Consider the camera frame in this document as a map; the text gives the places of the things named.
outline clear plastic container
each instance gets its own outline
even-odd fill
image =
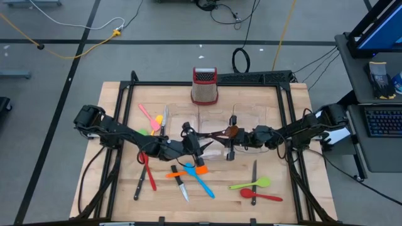
[[[231,110],[200,108],[200,132],[217,132],[223,131],[229,126],[229,119],[232,115]],[[214,141],[204,151],[203,159],[211,161],[220,161],[226,159],[227,151],[221,143],[211,139],[200,139],[200,146]]]
[[[235,104],[233,114],[237,116],[237,126],[244,128],[246,132],[251,132],[258,125],[266,125],[267,106],[261,104]],[[234,150],[239,154],[261,153],[268,151],[265,146],[261,148],[248,148],[234,146]]]
[[[199,109],[195,104],[168,104],[169,114],[166,124],[166,135],[170,139],[181,141],[180,133],[183,123],[189,122],[196,131],[199,130]]]

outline black desk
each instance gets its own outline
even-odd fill
[[[369,171],[373,173],[399,173],[402,172],[402,139],[368,137],[359,106],[353,104],[402,104],[402,95],[397,94],[392,100],[376,99],[367,73],[363,67],[370,61],[387,62],[387,72],[395,76],[402,70],[402,53],[379,53],[372,59],[354,59],[346,46],[345,35],[335,36],[338,50],[349,76],[353,90],[338,103],[347,107],[349,111],[351,133],[355,143],[355,162],[361,178],[366,174],[362,170],[360,151],[364,156]]]
[[[368,79],[367,73],[363,67],[370,61],[387,62],[387,72],[393,77],[402,70],[402,53],[378,53],[372,59],[354,59],[346,46],[347,39],[345,35],[335,36],[335,42],[342,60],[344,62],[346,72],[349,76],[350,84],[356,99],[360,104],[402,104],[402,95],[397,94],[392,100],[376,99],[372,93],[372,87]]]

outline yellow cable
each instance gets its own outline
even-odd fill
[[[293,10],[295,9],[295,5],[296,5],[296,0],[293,0],[293,3],[291,4],[291,8],[290,8],[290,11],[289,11],[288,19],[286,19],[285,27],[283,27],[283,31],[282,31],[282,35],[281,35],[281,40],[279,41],[278,49],[276,50],[276,54],[275,54],[275,58],[274,58],[274,63],[272,64],[272,71],[275,69],[276,59],[277,59],[277,57],[278,57],[278,55],[279,55],[279,51],[281,50],[282,41],[283,41],[283,38],[285,37],[286,30],[288,29],[288,25],[289,25],[289,21],[290,21],[290,18],[291,18],[291,14],[293,13]]]
[[[5,22],[7,22],[10,26],[12,26],[16,31],[18,31],[19,33],[21,33],[21,35],[23,35],[27,40],[30,40],[34,45],[36,46],[40,46],[39,43],[35,42],[34,40],[32,40],[28,35],[24,34],[17,26],[15,26],[5,15],[3,15],[3,13],[0,13],[0,17],[2,17],[3,20],[5,20]],[[87,50],[85,53],[77,55],[77,56],[61,56],[51,50],[47,50],[45,49],[48,53],[51,53],[53,55],[55,55],[56,57],[59,57],[61,59],[76,59],[79,57],[82,57],[86,54],[88,54],[90,51],[92,51],[94,48],[100,46],[101,44],[107,43],[108,41],[110,41],[112,38],[121,35],[121,32],[118,30],[114,30],[113,34],[108,37],[108,39],[102,41],[101,43],[98,43],[96,45],[94,45],[93,47],[89,48],[89,50]]]

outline red spoon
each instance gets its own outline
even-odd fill
[[[149,161],[148,156],[146,154],[144,154],[144,153],[141,153],[139,155],[139,159],[140,159],[140,161],[144,162],[145,167],[146,167],[146,171],[148,172],[149,182],[151,183],[152,189],[154,191],[156,191],[156,184],[155,184],[155,181],[153,180],[151,170],[149,170],[149,166],[148,166],[148,161]]]
[[[243,189],[241,189],[240,190],[240,195],[243,197],[243,198],[252,198],[252,197],[261,197],[261,198],[267,198],[267,199],[269,199],[269,200],[274,200],[274,201],[277,201],[277,202],[282,202],[283,201],[283,199],[282,198],[280,198],[280,197],[276,197],[276,196],[271,196],[271,195],[260,195],[260,194],[257,194],[257,193],[254,193],[251,189],[249,189],[249,188],[243,188]]]

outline computer monitor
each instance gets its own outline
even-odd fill
[[[354,58],[402,51],[402,0],[378,1],[348,39],[347,46]]]

